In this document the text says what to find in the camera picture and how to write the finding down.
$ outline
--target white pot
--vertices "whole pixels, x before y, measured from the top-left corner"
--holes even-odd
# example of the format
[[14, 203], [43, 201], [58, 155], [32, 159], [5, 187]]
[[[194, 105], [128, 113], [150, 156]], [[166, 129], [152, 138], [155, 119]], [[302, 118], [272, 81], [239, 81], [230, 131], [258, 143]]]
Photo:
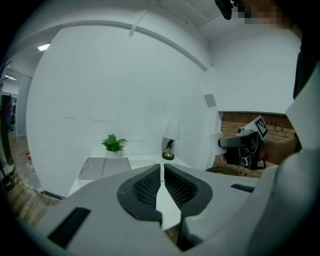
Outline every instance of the white pot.
[[113, 152], [113, 151], [105, 151], [105, 157], [106, 158], [119, 158], [120, 157], [120, 151]]

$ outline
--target black slot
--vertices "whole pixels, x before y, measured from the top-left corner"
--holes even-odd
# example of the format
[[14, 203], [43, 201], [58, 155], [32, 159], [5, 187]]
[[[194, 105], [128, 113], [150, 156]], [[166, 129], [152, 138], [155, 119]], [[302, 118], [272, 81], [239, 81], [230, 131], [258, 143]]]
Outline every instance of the black slot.
[[49, 239], [62, 248], [66, 248], [73, 236], [77, 233], [91, 210], [77, 207], [68, 217], [49, 235]]
[[231, 188], [234, 188], [236, 190], [242, 190], [242, 191], [249, 192], [249, 193], [252, 193], [255, 190], [255, 187], [253, 187], [253, 186], [246, 186], [246, 185], [241, 185], [241, 184], [233, 184], [231, 186]]

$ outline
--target white wall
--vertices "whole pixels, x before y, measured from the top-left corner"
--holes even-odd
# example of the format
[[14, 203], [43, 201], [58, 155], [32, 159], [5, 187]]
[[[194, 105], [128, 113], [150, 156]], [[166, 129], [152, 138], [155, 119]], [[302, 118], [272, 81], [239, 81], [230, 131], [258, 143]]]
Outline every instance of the white wall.
[[284, 114], [293, 102], [300, 40], [279, 29], [239, 29], [212, 44], [219, 111]]
[[[217, 77], [217, 71], [212, 67], [204, 73], [205, 83], [202, 87], [202, 94], [213, 94], [216, 99], [217, 94], [215, 85], [219, 82]], [[221, 121], [219, 119], [218, 106], [206, 107], [206, 123], [203, 127], [201, 140], [201, 148], [199, 150], [199, 157], [197, 162], [197, 168], [200, 170], [206, 170], [212, 167], [215, 161], [215, 153], [209, 140], [209, 136], [215, 132], [220, 131]]]
[[145, 34], [62, 29], [40, 60], [27, 103], [29, 149], [43, 188], [66, 196], [83, 161], [103, 153], [101, 140], [111, 133], [129, 141], [125, 154], [160, 154], [171, 118], [181, 125], [175, 154], [200, 167], [207, 82], [190, 59]]
[[25, 75], [21, 79], [15, 110], [15, 132], [17, 137], [27, 134], [26, 114], [31, 81], [32, 80]]

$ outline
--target brick wall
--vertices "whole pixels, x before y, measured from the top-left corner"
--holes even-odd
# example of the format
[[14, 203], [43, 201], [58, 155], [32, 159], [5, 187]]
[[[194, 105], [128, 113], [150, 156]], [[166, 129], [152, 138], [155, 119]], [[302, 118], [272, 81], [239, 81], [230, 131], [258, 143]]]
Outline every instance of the brick wall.
[[[262, 114], [262, 113], [241, 113], [241, 112], [225, 112], [221, 122], [221, 132], [224, 138], [236, 136], [237, 129], [246, 126], [258, 116], [262, 116], [269, 129], [270, 140], [282, 141], [292, 138], [295, 130], [285, 115], [280, 114]], [[267, 167], [274, 166], [270, 162], [265, 162]], [[215, 157], [213, 167], [228, 167], [235, 170], [240, 176], [259, 178], [263, 170], [249, 170], [242, 166], [226, 164], [220, 155]]]

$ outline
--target person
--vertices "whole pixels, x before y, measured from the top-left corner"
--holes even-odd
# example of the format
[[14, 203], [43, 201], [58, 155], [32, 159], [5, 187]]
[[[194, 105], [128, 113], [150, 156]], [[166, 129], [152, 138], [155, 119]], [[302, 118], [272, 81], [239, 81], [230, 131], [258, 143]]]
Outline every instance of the person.
[[[310, 2], [288, 0], [241, 0], [239, 12], [255, 17], [259, 24], [292, 31], [301, 41], [297, 57], [293, 98], [295, 99], [311, 76], [319, 55], [319, 42], [315, 40], [312, 24], [317, 24], [316, 12]], [[301, 150], [297, 135], [282, 141], [266, 139], [259, 160], [279, 165], [290, 155]]]
[[7, 115], [6, 115], [6, 125], [9, 133], [14, 132], [14, 128], [11, 122], [12, 122], [12, 98], [11, 98], [11, 95], [9, 95], [8, 105], [7, 105]]

